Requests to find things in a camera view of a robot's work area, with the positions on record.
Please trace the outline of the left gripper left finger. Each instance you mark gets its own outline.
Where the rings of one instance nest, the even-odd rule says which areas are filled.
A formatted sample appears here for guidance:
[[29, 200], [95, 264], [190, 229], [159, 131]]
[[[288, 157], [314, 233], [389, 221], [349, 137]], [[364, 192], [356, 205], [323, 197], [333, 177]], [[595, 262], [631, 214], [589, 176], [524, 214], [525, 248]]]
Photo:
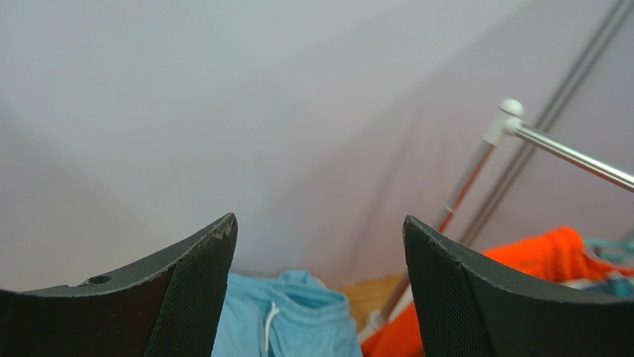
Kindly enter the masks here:
[[192, 236], [77, 286], [1, 291], [3, 356], [209, 356], [238, 224]]

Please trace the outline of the light blue shorts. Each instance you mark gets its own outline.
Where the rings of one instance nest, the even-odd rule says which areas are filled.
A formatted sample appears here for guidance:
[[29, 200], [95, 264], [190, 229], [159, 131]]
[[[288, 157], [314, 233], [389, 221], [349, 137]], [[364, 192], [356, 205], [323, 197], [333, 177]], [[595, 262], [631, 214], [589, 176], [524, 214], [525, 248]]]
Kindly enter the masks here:
[[361, 356], [346, 295], [308, 271], [228, 276], [213, 356]]

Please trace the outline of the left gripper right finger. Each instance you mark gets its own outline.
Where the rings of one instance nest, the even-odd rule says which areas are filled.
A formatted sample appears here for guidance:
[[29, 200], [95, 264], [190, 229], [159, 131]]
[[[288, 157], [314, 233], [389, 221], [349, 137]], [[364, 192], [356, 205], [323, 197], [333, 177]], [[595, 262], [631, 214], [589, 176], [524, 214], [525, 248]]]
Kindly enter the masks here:
[[427, 356], [631, 356], [633, 300], [551, 283], [414, 216], [403, 243]]

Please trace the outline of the orange shorts front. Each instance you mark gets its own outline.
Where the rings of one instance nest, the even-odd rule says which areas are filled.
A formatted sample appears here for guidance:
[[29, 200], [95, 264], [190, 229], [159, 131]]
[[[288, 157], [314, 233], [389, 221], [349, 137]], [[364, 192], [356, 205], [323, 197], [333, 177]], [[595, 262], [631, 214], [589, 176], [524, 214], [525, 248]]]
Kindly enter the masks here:
[[363, 356], [423, 357], [415, 305], [410, 303], [393, 321], [361, 343]]

